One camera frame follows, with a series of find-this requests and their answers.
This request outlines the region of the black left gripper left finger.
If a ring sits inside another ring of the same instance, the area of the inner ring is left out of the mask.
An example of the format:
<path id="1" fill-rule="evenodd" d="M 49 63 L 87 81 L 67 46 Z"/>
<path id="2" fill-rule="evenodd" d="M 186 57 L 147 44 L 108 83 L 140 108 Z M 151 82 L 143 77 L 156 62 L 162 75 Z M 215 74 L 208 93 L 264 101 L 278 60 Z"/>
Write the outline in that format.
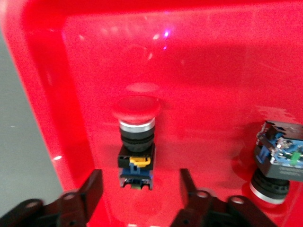
<path id="1" fill-rule="evenodd" d="M 102 170 L 95 169 L 79 189 L 61 196 L 56 225 L 58 227 L 85 227 L 89 223 L 102 194 Z"/>

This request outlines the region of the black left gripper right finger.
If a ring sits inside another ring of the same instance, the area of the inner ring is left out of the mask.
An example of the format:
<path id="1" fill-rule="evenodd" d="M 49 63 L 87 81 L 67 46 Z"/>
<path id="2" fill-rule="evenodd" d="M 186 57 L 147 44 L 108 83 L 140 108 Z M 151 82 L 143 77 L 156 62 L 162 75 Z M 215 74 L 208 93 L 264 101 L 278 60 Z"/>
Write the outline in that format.
<path id="1" fill-rule="evenodd" d="M 171 223 L 172 227 L 216 227 L 214 214 L 217 197 L 209 191 L 197 189 L 188 169 L 182 168 L 180 188 L 184 207 L 179 210 Z"/>

